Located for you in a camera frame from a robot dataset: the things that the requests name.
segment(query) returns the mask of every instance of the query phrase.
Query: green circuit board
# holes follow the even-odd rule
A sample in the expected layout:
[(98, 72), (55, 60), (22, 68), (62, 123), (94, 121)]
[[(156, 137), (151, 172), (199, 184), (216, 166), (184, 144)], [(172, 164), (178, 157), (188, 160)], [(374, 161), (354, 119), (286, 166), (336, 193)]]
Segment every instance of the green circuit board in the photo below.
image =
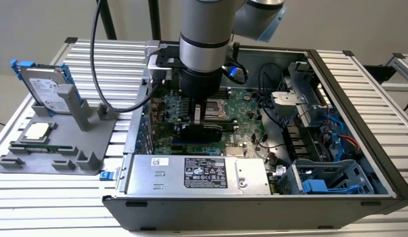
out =
[(256, 150), (256, 145), (252, 144), (252, 134), (259, 138), (264, 134), (264, 126), (262, 120), (258, 120), (258, 99), (252, 98), (252, 91), (234, 89), (228, 99), (215, 99), (219, 104), (224, 105), (226, 116), (224, 120), (238, 120), (239, 129), (232, 132), (224, 132), (220, 142), (206, 144), (184, 144), (175, 142), (175, 126), (178, 119), (188, 119), (184, 98), (174, 91), (170, 91), (164, 97), (166, 111), (168, 114), (166, 121), (156, 122), (154, 130), (156, 131), (156, 147), (155, 154), (158, 155), (211, 155), (222, 156), (227, 147), (243, 147), (244, 157), (258, 158), (267, 155), (266, 150)]

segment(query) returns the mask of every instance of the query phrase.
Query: white wall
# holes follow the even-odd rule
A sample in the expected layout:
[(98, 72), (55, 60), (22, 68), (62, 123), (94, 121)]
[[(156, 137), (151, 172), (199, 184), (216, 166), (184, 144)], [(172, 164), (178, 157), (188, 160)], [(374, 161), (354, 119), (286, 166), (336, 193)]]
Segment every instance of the white wall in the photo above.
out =
[[(123, 40), (151, 38), (147, 0), (110, 0), (116, 33)], [(90, 39), (95, 0), (0, 0), (0, 74), (10, 60), (50, 63), (67, 37)], [(106, 39), (102, 27), (98, 39)]]
[[(110, 0), (120, 40), (152, 38), (147, 0)], [(10, 60), (48, 63), (67, 37), (90, 38), (96, 0), (0, 0), (0, 109), (7, 121), (26, 89)], [(380, 64), (408, 53), (408, 0), (287, 0), (288, 13), (271, 43), (243, 44), (352, 50), (363, 63)], [(164, 40), (178, 40), (182, 0), (160, 0)], [(99, 25), (98, 38), (106, 39)], [(396, 98), (406, 103), (408, 93)]]
[[(182, 1), (160, 0), (163, 36), (178, 40)], [(408, 52), (408, 0), (286, 0), (288, 12), (270, 43), (248, 45), (351, 50), (363, 63), (380, 64)]]

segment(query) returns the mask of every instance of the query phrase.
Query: hard drive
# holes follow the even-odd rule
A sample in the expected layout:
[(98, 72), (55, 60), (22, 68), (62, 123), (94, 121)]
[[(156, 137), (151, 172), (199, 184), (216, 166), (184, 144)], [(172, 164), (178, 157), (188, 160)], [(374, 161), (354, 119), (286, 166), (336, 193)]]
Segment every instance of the hard drive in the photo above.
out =
[[(36, 64), (34, 61), (11, 61), (12, 69), (18, 78), (26, 83), (30, 93), (38, 102), (38, 106), (46, 106), (51, 115), (71, 114), (64, 99), (58, 95), (58, 89), (62, 84), (75, 84), (68, 66), (63, 63), (60, 66)], [(79, 103), (83, 99), (76, 90)]]

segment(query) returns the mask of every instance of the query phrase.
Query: motherboard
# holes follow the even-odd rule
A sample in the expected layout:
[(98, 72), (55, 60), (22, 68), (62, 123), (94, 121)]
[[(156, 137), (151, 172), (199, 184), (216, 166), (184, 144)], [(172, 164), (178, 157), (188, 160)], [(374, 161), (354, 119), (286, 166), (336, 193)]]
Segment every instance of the motherboard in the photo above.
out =
[(267, 150), (256, 144), (264, 133), (256, 92), (226, 89), (208, 99), (206, 124), (223, 127), (223, 137), (215, 143), (187, 143), (179, 140), (175, 131), (188, 122), (188, 98), (170, 90), (164, 97), (155, 98), (154, 132), (156, 155), (267, 157)]

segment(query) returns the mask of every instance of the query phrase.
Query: power supply label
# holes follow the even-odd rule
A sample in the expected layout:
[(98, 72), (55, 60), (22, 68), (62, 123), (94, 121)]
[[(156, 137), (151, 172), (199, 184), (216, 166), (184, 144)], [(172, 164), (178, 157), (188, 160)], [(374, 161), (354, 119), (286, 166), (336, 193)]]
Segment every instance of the power supply label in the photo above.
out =
[(184, 186), (188, 189), (227, 189), (226, 159), (186, 158)]

